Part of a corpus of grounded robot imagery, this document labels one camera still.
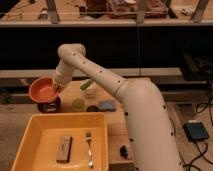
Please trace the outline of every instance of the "green object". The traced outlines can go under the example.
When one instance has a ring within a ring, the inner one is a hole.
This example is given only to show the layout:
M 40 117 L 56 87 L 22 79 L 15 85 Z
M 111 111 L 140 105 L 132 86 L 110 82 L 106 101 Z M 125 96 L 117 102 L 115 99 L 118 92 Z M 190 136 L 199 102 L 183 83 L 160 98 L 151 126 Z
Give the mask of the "green object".
M 94 81 L 89 79 L 87 82 L 85 82 L 81 87 L 80 89 L 81 90 L 85 90 L 87 87 L 89 87 Z
M 73 112 L 84 112 L 85 111 L 85 102 L 83 99 L 75 99 L 72 102 Z

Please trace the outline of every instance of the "table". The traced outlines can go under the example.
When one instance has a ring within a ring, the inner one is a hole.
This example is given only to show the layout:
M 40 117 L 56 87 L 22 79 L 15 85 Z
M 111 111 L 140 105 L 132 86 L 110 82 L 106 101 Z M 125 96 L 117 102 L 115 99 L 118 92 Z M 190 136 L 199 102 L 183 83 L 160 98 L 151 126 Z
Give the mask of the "table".
M 72 81 L 69 85 L 61 92 L 61 111 L 63 113 L 73 112 L 72 101 L 80 98 L 85 101 L 85 106 L 95 105 L 98 106 L 99 101 L 112 100 L 114 99 L 108 94 L 103 88 L 95 84 L 95 97 L 85 97 L 84 93 L 80 89 L 82 81 Z M 128 171 L 133 166 L 131 159 L 123 159 L 120 156 L 120 147 L 125 145 L 129 147 L 129 139 L 127 128 L 125 124 L 124 112 L 121 104 L 116 101 L 115 112 L 104 112 L 108 122 L 108 140 L 109 140 L 109 164 L 110 171 Z M 131 148 L 129 148 L 129 155 L 132 156 Z

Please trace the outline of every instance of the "wooden table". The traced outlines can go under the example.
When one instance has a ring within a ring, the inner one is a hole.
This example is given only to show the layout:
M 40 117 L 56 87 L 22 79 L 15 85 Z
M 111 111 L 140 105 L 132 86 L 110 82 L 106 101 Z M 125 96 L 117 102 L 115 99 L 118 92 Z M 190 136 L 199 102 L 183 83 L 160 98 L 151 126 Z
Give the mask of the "wooden table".
M 172 0 L 171 9 L 178 16 L 178 19 L 189 20 L 190 16 L 182 14 L 183 9 L 194 10 L 197 6 L 198 0 Z M 85 6 L 84 0 L 55 0 L 57 12 L 61 21 L 82 21 L 79 14 L 79 9 L 76 5 Z M 28 0 L 21 0 L 11 11 L 6 14 L 1 21 L 39 21 L 38 15 L 42 8 L 47 8 L 45 0 L 36 0 L 35 4 L 29 4 Z M 208 6 L 205 10 L 204 19 L 213 19 L 213 0 L 209 0 Z M 100 17 L 101 21 L 109 21 L 110 18 L 107 15 Z
M 194 11 L 198 2 L 198 0 L 172 0 L 171 9 L 175 12 L 178 19 L 189 20 L 191 16 L 184 15 L 182 11 Z M 203 15 L 203 19 L 213 19 L 213 0 L 209 0 L 209 3 Z
M 85 97 L 84 93 L 80 90 L 80 84 L 82 81 L 72 81 L 60 94 L 62 101 L 61 112 L 73 112 L 72 101 L 77 98 L 84 99 L 85 106 L 95 105 L 98 106 L 101 100 L 114 99 L 100 86 L 95 84 L 96 92 L 94 98 Z M 132 160 L 126 160 L 120 157 L 120 147 L 125 145 L 129 147 L 129 139 L 127 134 L 127 128 L 125 124 L 124 113 L 121 105 L 116 101 L 115 112 L 104 112 L 108 122 L 108 140 L 109 140 L 109 164 L 110 171 L 122 171 L 129 170 L 133 162 Z

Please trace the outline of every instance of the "bowl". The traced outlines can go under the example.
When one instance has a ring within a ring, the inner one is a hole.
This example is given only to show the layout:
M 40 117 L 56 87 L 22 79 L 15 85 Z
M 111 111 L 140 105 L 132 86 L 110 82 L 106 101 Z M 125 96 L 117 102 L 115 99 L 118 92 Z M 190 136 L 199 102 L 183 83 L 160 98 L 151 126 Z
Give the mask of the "bowl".
M 36 103 L 52 103 L 58 97 L 58 91 L 52 87 L 51 77 L 41 77 L 32 82 L 29 87 L 29 97 Z

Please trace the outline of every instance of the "floor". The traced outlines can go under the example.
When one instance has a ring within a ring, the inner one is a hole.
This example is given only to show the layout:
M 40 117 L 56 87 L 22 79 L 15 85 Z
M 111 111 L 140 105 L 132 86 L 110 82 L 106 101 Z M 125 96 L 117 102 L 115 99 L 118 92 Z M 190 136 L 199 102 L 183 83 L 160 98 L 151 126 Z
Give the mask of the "floor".
M 10 171 L 34 104 L 0 105 L 0 170 Z

